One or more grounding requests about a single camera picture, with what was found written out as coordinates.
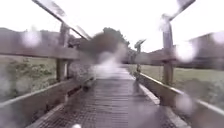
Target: bridge deck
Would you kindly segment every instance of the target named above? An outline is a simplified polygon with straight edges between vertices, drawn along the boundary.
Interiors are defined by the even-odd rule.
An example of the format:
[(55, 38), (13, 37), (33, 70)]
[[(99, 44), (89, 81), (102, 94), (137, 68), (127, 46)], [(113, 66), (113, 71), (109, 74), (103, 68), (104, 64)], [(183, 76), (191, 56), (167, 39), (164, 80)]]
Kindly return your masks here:
[(79, 91), (29, 128), (175, 128), (163, 110), (134, 80), (101, 79), (88, 92)]

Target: green field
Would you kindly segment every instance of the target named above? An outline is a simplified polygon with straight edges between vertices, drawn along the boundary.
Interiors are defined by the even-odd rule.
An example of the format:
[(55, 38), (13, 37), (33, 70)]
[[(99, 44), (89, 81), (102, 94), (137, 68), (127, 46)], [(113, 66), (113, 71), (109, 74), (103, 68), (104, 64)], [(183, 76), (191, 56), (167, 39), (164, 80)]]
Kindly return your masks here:
[[(131, 73), (136, 70), (135, 65), (125, 66)], [(162, 71), (160, 66), (142, 66), (144, 74), (159, 81)], [(224, 71), (175, 68), (172, 86), (224, 109)]]

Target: vegetation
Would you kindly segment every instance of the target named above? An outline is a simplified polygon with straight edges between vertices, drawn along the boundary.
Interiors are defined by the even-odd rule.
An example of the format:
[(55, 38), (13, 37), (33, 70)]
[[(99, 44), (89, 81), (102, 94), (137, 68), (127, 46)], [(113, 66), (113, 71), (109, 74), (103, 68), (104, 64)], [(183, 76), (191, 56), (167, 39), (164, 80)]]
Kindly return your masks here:
[(96, 34), (90, 41), (80, 43), (79, 50), (90, 54), (114, 52), (120, 43), (129, 44), (120, 31), (104, 28), (103, 32)]
[(1, 74), (7, 89), (0, 89), (0, 101), (45, 88), (56, 82), (55, 63), (50, 59), (1, 57)]
[[(136, 70), (135, 65), (126, 67), (131, 73)], [(143, 65), (142, 72), (154, 79), (162, 80), (160, 66)], [(172, 86), (224, 109), (223, 78), (224, 71), (175, 68)]]

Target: overcast sky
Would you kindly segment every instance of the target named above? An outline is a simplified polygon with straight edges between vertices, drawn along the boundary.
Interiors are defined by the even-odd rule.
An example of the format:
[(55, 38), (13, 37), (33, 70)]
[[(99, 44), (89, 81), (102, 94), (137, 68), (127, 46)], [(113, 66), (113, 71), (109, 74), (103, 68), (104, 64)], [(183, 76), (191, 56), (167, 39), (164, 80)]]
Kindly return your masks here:
[[(143, 50), (162, 47), (158, 30), (162, 13), (178, 9), (175, 0), (54, 0), (67, 14), (69, 21), (81, 26), (89, 35), (104, 27), (119, 29), (131, 42), (147, 38)], [(209, 32), (224, 29), (223, 0), (197, 0), (173, 22), (174, 44)], [(58, 31), (60, 22), (31, 0), (0, 0), (0, 27), (23, 31), (37, 29)]]

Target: railing post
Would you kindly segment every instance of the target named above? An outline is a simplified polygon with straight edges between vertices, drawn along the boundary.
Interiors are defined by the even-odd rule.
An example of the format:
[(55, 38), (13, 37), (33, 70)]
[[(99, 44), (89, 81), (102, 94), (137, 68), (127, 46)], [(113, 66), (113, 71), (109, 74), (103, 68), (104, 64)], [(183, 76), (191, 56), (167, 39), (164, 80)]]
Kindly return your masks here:
[[(170, 58), (172, 56), (172, 28), (170, 22), (166, 23), (166, 29), (163, 30), (163, 48), (164, 54)], [(173, 84), (173, 65), (172, 60), (165, 60), (163, 63), (163, 83), (169, 86)]]
[[(141, 53), (141, 45), (138, 45), (138, 47), (137, 47), (137, 54), (140, 55), (140, 53)], [(137, 69), (136, 69), (136, 71), (138, 73), (141, 73), (141, 64), (139, 63), (139, 61), (137, 62)]]
[[(65, 23), (61, 24), (59, 42), (58, 44), (67, 47), (68, 46), (68, 38), (69, 38), (69, 28)], [(65, 80), (68, 76), (68, 63), (64, 59), (56, 60), (56, 74), (57, 81), (60, 82)]]

